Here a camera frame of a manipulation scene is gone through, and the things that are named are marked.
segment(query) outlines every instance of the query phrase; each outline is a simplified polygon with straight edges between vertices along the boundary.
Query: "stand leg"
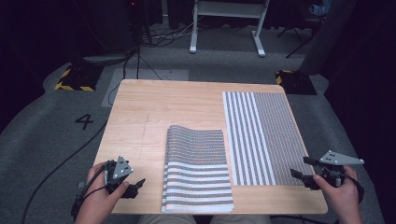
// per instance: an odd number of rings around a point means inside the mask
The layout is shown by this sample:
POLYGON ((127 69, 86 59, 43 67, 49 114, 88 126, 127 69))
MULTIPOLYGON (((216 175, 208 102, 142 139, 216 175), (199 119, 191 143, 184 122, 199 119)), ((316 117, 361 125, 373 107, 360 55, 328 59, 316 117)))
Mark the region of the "stand leg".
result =
POLYGON ((259 53, 260 57, 265 56, 264 48, 262 47, 262 42, 260 41, 260 32, 262 31, 262 23, 264 22, 265 14, 267 12, 266 5, 262 6, 262 15, 260 16, 259 23, 257 24, 257 30, 252 31, 254 43, 256 44, 257 52, 259 53))
POLYGON ((192 26, 191 43, 190 43, 190 53, 196 53, 196 51, 197 51, 197 38, 198 38, 197 26, 198 26, 198 0, 195 0, 193 26, 192 26))

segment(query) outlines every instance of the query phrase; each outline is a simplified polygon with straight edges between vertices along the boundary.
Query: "wire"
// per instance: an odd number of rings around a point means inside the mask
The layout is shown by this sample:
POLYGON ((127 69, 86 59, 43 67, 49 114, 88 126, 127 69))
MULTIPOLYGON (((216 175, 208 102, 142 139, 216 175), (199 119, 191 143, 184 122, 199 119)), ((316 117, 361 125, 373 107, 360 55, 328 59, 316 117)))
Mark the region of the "wire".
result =
POLYGON ((139 79, 139 69, 140 69, 140 45, 137 47, 136 79, 139 79))
MULTIPOLYGON (((180 30, 177 30, 177 31, 173 30, 173 32, 168 33, 166 35, 155 35, 155 36, 152 36, 151 39, 157 39, 157 43, 156 44, 149 44, 149 43, 143 42, 142 45, 145 46, 145 47, 149 47, 149 48, 165 47, 167 45, 172 44, 175 40, 179 40, 179 39, 181 39, 182 37, 184 37, 186 35, 191 35, 191 33, 186 33, 186 34, 183 34, 183 33, 189 31, 190 28, 192 27, 192 25, 193 25, 193 23, 190 23, 188 26, 186 26, 186 27, 184 27, 184 28, 182 28, 180 30), (168 42, 166 44, 163 44, 163 45, 160 45, 164 40, 169 40, 170 42, 168 42)), ((145 37, 145 36, 146 35, 142 35, 142 39, 146 39, 147 40, 148 38, 145 37)))
MULTIPOLYGON (((126 64, 129 62, 129 60, 132 58, 134 56, 134 52, 131 52, 131 54, 129 55, 129 57, 125 60, 125 63, 124 63, 124 65, 123 65, 123 67, 122 67, 122 80, 121 81, 123 81, 125 78, 126 78, 126 64)), ((111 94, 113 93, 113 91, 115 91, 118 87, 120 86, 120 83, 108 94, 108 96, 107 96, 107 102, 110 104, 110 105, 113 105, 111 102, 110 102, 110 96, 111 96, 111 94)))
MULTIPOLYGON (((301 216, 301 215, 299 215, 298 217, 302 217, 302 218, 304 218, 303 216, 301 216)), ((305 220, 302 220, 302 222, 303 222, 303 224, 305 224, 305 220)))
POLYGON ((81 200, 81 203, 84 202, 84 200, 88 197, 84 197, 84 195, 87 193, 88 189, 91 187, 93 181, 95 181, 95 179, 99 176, 99 174, 101 174, 103 171, 105 170, 105 166, 101 166, 101 168, 96 172, 96 174, 91 178, 90 182, 88 182, 88 184, 85 185, 84 189, 82 190, 81 194, 79 194, 78 196, 78 200, 81 200))
POLYGON ((88 196, 90 196, 91 194, 95 193, 95 192, 98 191, 98 190, 105 189, 105 188, 106 188, 106 186, 103 186, 103 187, 101 187, 101 188, 99 188, 99 189, 94 189, 94 190, 91 191, 89 194, 87 194, 87 196, 85 196, 82 200, 85 201, 85 200, 88 198, 88 196))
POLYGON ((82 19, 84 20, 85 24, 87 25, 88 29, 90 30, 91 34, 93 35, 93 37, 96 39, 96 41, 104 48, 107 49, 108 51, 114 52, 114 53, 120 53, 123 54, 124 57, 122 58, 118 58, 118 59, 112 59, 112 60, 105 60, 105 61, 90 61, 90 60, 85 60, 85 62, 87 62, 89 65, 91 66, 109 66, 109 65, 113 65, 113 64, 118 64, 118 63, 122 63, 125 61, 128 61, 133 55, 134 52, 136 51, 135 46, 133 46, 131 49, 128 49, 126 51, 118 51, 118 50, 114 50, 108 46, 106 46, 100 39, 99 37, 95 34, 95 32, 93 31, 93 29, 90 26, 90 23, 88 22, 87 18, 84 16, 84 14, 82 13, 81 9, 79 8, 78 4, 76 3, 76 0, 73 0, 73 3, 79 13, 79 15, 82 17, 82 19))
POLYGON ((146 60, 144 60, 141 56, 139 56, 139 58, 140 58, 141 60, 143 60, 143 62, 146 63, 146 65, 148 66, 148 68, 151 69, 151 71, 154 72, 154 74, 155 74, 155 76, 157 76, 157 78, 159 78, 160 80, 163 80, 160 76, 158 76, 157 72, 149 66, 149 63, 146 62, 146 60))
POLYGON ((38 184, 38 186, 35 188, 35 191, 32 193, 32 195, 29 198, 28 203, 26 204, 24 211, 23 211, 23 215, 22 215, 22 219, 21 219, 21 223, 23 224, 25 222, 26 219, 26 215, 27 212, 29 210, 29 206, 32 203, 33 198, 35 197, 35 195, 37 194, 38 190, 41 188, 41 186, 47 181, 48 178, 50 178, 50 176, 53 175, 53 173, 55 173, 57 170, 59 170, 65 163, 67 163, 72 157, 74 157, 76 154, 78 154, 85 146, 87 146, 107 125, 107 121, 105 122, 105 124, 99 129, 99 131, 90 139, 88 140, 88 142, 86 142, 84 145, 82 145, 82 147, 80 147, 79 149, 77 149, 75 152, 73 152, 69 157, 67 157, 64 161, 62 161, 57 167, 55 167, 55 169, 53 169, 48 175, 46 175, 46 177, 44 177, 44 179, 40 182, 40 184, 38 184))
POLYGON ((359 193, 359 203, 361 203, 361 201, 363 201, 363 196, 364 196, 364 187, 362 187, 361 184, 353 177, 346 174, 340 174, 340 175, 350 179, 355 184, 356 189, 358 190, 359 193))

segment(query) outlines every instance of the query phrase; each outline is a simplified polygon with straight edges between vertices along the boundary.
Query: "person's right hand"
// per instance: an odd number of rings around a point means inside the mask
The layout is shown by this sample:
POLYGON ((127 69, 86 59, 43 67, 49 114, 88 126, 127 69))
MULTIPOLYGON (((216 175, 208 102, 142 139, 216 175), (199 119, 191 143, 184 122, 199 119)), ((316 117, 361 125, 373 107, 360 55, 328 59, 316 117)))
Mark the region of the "person's right hand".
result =
MULTIPOLYGON (((344 171, 346 175, 357 180, 356 172, 349 166, 344 166, 344 171)), ((338 216, 340 224, 362 223, 358 189, 350 179, 345 178, 344 184, 339 188, 331 186, 320 175, 314 175, 314 180, 323 190, 330 207, 338 216)))

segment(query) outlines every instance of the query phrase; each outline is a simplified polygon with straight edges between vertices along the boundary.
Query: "black cable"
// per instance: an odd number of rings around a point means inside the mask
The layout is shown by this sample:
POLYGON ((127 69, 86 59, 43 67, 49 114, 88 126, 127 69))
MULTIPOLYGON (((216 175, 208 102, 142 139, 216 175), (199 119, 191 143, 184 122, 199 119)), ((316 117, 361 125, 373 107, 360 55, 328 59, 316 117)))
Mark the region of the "black cable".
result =
MULTIPOLYGON (((128 55, 128 58, 125 60, 125 63, 124 63, 124 65, 123 65, 123 67, 122 67, 122 80, 121 81, 123 81, 125 78, 126 78, 126 64, 129 62, 129 60, 132 58, 134 56, 134 52, 131 52, 129 55, 128 55)), ((108 94, 108 96, 107 96, 107 102, 110 104, 110 105, 113 105, 111 102, 110 102, 110 95, 113 93, 113 91, 115 91, 118 87, 120 86, 120 83, 108 94)))
POLYGON ((112 48, 106 46, 106 45, 99 39, 99 37, 95 34, 95 32, 93 31, 93 29, 91 28, 90 23, 88 22, 87 18, 86 18, 86 17, 84 16, 84 14, 82 13, 81 9, 79 8, 78 4, 76 3, 76 0, 73 0, 73 3, 74 3, 74 5, 75 5, 75 7, 76 7, 76 9, 77 9, 77 11, 78 11, 78 13, 79 13, 79 15, 80 15, 80 16, 82 17, 82 19, 84 20, 85 24, 87 25, 88 29, 90 30, 91 34, 92 34, 93 37, 96 39, 96 41, 97 41, 104 49, 107 49, 107 50, 109 50, 109 51, 111 51, 111 52, 114 52, 114 53, 120 53, 120 54, 123 54, 123 55, 124 55, 124 57, 119 58, 119 59, 112 59, 112 60, 105 60, 105 61, 89 61, 89 60, 85 60, 85 59, 84 59, 85 62, 87 62, 87 63, 88 63, 89 65, 91 65, 91 66, 109 66, 109 65, 113 65, 113 64, 118 64, 118 63, 125 62, 125 61, 129 60, 129 59, 132 57, 132 55, 134 54, 134 51, 135 51, 135 47, 134 47, 134 46, 133 46, 131 49, 128 49, 128 50, 126 50, 126 51, 124 51, 124 52, 117 51, 117 50, 114 50, 114 49, 112 49, 112 48))
POLYGON ((50 176, 53 175, 53 173, 55 173, 57 170, 59 170, 65 163, 67 163, 72 157, 74 157, 76 154, 78 154, 85 146, 87 146, 107 125, 107 121, 105 122, 105 124, 99 129, 99 131, 90 139, 88 140, 88 142, 86 142, 84 145, 82 145, 82 147, 80 147, 79 149, 77 149, 73 154, 71 154, 69 157, 67 157, 63 162, 61 162, 61 164, 59 164, 55 169, 53 169, 48 175, 46 175, 46 177, 40 182, 40 184, 35 188, 35 191, 32 193, 32 195, 29 198, 28 203, 26 204, 24 211, 23 211, 23 215, 22 215, 22 220, 21 223, 24 224, 24 221, 26 219, 26 215, 27 215, 27 211, 29 210, 29 206, 30 203, 32 202, 33 198, 35 197, 35 195, 37 194, 38 190, 41 188, 41 186, 47 181, 48 178, 50 178, 50 176))
POLYGON ((191 29, 191 25, 186 26, 186 27, 184 27, 182 29, 179 29, 177 31, 173 30, 173 32, 167 33, 167 34, 164 35, 163 33, 166 32, 166 30, 165 30, 162 34, 154 35, 154 36, 151 37, 151 38, 155 38, 157 40, 156 44, 150 44, 150 43, 143 42, 142 45, 145 46, 145 47, 149 47, 149 48, 165 47, 167 45, 172 44, 175 40, 179 40, 179 39, 183 38, 184 36, 186 36, 187 34, 182 35, 182 33, 183 32, 188 32, 190 29, 191 29), (171 39, 168 40, 169 42, 166 43, 166 44, 160 45, 163 41, 167 40, 166 39, 167 37, 171 37, 171 39))
POLYGON ((285 216, 285 215, 270 216, 270 218, 277 218, 277 217, 285 217, 285 218, 297 219, 297 220, 307 221, 307 222, 315 223, 315 224, 328 224, 326 222, 316 221, 316 220, 313 220, 313 219, 310 219, 310 218, 306 218, 306 217, 294 217, 294 216, 285 216))
POLYGON ((105 188, 106 188, 106 186, 103 186, 103 187, 101 187, 101 188, 99 188, 99 189, 94 189, 94 190, 91 191, 89 194, 87 194, 87 196, 85 196, 85 197, 82 199, 82 201, 85 201, 91 194, 95 193, 96 191, 101 190, 101 189, 105 189, 105 188))
POLYGON ((340 174, 340 176, 350 179, 355 184, 356 189, 358 190, 359 193, 359 203, 361 203, 361 201, 363 201, 363 196, 364 196, 364 187, 362 187, 361 184, 356 179, 352 178, 349 175, 340 174))
POLYGON ((139 70, 140 70, 140 44, 137 47, 136 79, 139 79, 139 70))
MULTIPOLYGON (((301 216, 301 215, 299 215, 299 217, 302 217, 302 218, 304 218, 303 216, 301 216)), ((303 222, 303 224, 305 224, 305 220, 302 220, 302 222, 303 222)))
POLYGON ((78 196, 78 200, 81 201, 81 203, 84 202, 86 197, 84 195, 87 193, 88 189, 91 187, 93 181, 105 170, 105 166, 101 166, 101 168, 96 172, 96 174, 91 178, 91 180, 85 185, 84 189, 78 196))
POLYGON ((146 63, 146 65, 148 66, 148 68, 151 69, 151 71, 154 72, 154 74, 155 74, 155 76, 157 76, 157 78, 159 78, 160 80, 163 80, 160 76, 158 76, 157 72, 149 66, 149 63, 146 62, 146 60, 144 60, 141 56, 139 56, 139 58, 140 58, 141 60, 143 60, 143 62, 146 63))

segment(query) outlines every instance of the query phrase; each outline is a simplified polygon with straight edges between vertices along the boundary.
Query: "folded cloth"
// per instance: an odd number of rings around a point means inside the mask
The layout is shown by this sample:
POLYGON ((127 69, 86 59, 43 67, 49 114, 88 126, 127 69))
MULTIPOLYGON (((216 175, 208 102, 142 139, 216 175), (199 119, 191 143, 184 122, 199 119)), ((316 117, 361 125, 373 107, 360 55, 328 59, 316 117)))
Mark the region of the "folded cloth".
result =
POLYGON ((197 131, 178 125, 168 129, 162 211, 233 211, 222 130, 197 131))

